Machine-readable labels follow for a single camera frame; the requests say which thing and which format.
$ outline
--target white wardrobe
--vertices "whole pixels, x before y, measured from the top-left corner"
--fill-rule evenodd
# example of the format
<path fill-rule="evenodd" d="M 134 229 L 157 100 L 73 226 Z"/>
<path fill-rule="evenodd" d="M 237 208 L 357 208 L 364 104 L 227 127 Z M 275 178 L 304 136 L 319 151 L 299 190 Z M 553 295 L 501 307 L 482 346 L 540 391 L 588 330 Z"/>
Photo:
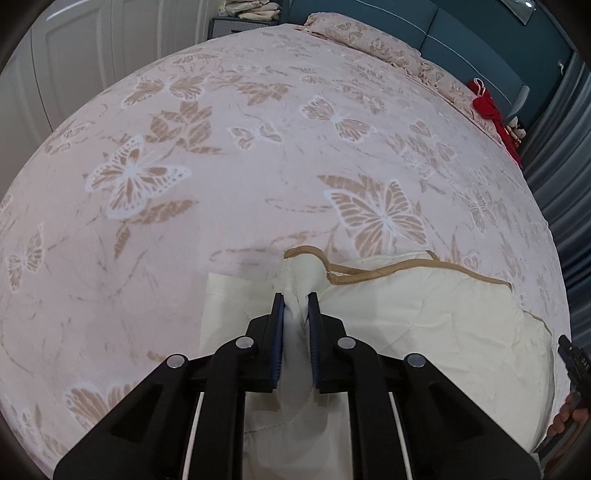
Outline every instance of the white wardrobe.
<path fill-rule="evenodd" d="M 222 0 L 56 0 L 0 74 L 0 198 L 41 143 L 95 95 L 207 39 Z"/>

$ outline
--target human hand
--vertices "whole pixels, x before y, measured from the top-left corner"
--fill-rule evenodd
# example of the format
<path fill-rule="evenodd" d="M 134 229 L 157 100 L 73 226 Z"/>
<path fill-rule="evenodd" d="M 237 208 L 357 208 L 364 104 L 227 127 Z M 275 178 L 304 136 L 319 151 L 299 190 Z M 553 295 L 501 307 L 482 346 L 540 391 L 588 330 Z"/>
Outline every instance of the human hand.
<path fill-rule="evenodd" d="M 564 424 L 571 416 L 570 412 L 570 405 L 574 400 L 574 394 L 570 394 L 566 397 L 566 403 L 560 407 L 560 412 L 558 415 L 554 417 L 554 422 L 548 428 L 548 438 L 552 438 L 553 436 L 564 432 Z M 579 424 L 579 429 L 583 427 L 585 422 L 587 422 L 589 418 L 589 409 L 588 408 L 578 408 L 574 412 L 572 412 L 573 420 Z"/>

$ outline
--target dark teal wall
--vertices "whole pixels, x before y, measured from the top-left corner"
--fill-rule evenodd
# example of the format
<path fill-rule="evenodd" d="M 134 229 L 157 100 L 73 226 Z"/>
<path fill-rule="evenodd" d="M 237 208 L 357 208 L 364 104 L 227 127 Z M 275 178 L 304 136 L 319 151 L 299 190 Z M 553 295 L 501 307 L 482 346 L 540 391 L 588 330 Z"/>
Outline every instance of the dark teal wall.
<path fill-rule="evenodd" d="M 524 25 L 500 0 L 431 0 L 486 41 L 531 88 L 519 117 L 531 127 L 560 83 L 559 60 L 567 66 L 572 50 L 546 14 Z"/>

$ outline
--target headboard piping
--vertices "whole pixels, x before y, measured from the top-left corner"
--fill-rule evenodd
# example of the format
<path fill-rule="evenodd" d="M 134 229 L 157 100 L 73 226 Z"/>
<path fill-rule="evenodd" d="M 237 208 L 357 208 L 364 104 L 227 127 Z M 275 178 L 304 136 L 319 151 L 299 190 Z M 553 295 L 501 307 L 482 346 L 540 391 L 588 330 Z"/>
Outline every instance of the headboard piping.
<path fill-rule="evenodd" d="M 507 102 L 509 102 L 509 105 L 512 105 L 511 100 L 509 100 L 507 98 L 507 95 L 505 95 L 499 87 L 497 87 L 494 83 L 492 83 L 488 78 L 486 78 L 481 72 L 478 71 L 478 69 L 472 65 L 472 63 L 470 63 L 469 61 L 467 61 L 464 57 L 462 57 L 458 52 L 456 52 L 453 48 L 448 47 L 447 45 L 445 45 L 445 43 L 443 43 L 442 41 L 436 39 L 435 37 L 432 37 L 431 35 L 427 35 L 429 38 L 432 38 L 433 40 L 435 40 L 436 42 L 440 43 L 441 45 L 443 45 L 445 48 L 447 48 L 448 50 L 451 50 L 452 52 L 454 52 L 458 57 L 460 57 L 463 61 L 465 61 L 470 67 L 472 67 L 474 69 L 474 71 L 482 78 L 484 78 L 490 85 L 492 85 L 495 90 L 497 92 L 499 92 L 504 98 L 505 100 L 507 100 Z"/>
<path fill-rule="evenodd" d="M 372 8 L 375 8 L 375 9 L 377 9 L 377 10 L 381 10 L 382 12 L 384 12 L 384 13 L 387 13 L 387 14 L 390 14 L 390 15 L 392 15 L 392 16 L 394 16 L 394 17 L 396 17 L 396 18 L 399 18 L 400 20 L 404 20 L 404 21 L 405 21 L 407 24 L 409 24 L 409 25 L 412 25 L 414 28 L 416 28 L 416 29 L 420 30 L 420 31 L 421 31 L 421 32 L 423 32 L 425 35 L 427 35 L 427 32 L 425 32 L 425 31 L 424 31 L 424 30 L 423 30 L 421 27 L 418 27 L 418 26 L 416 26 L 414 23 L 412 23 L 412 22 L 408 21 L 406 18 L 404 18 L 404 17 L 401 17 L 400 15 L 397 15 L 397 14 L 395 14 L 395 13 L 389 12 L 388 10 L 386 10 L 386 9 L 384 9 L 384 8 L 381 8 L 381 7 L 376 7 L 375 5 L 371 5 L 371 4 L 367 4 L 367 3 L 365 3 L 365 2 L 362 2 L 361 0 L 355 0 L 355 1 L 356 1 L 357 3 L 359 3 L 359 4 L 365 5 L 366 7 L 372 7 Z"/>

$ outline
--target headboard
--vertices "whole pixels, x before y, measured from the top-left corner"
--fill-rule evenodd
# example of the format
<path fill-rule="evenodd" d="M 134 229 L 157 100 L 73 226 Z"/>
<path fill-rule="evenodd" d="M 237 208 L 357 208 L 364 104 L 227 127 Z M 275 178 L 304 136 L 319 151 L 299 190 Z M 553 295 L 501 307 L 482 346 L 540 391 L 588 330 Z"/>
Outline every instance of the headboard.
<path fill-rule="evenodd" d="M 285 0 L 282 22 L 303 25 L 315 12 L 337 12 L 378 28 L 467 83 L 484 80 L 506 121 L 524 106 L 529 87 L 484 40 L 429 0 Z"/>

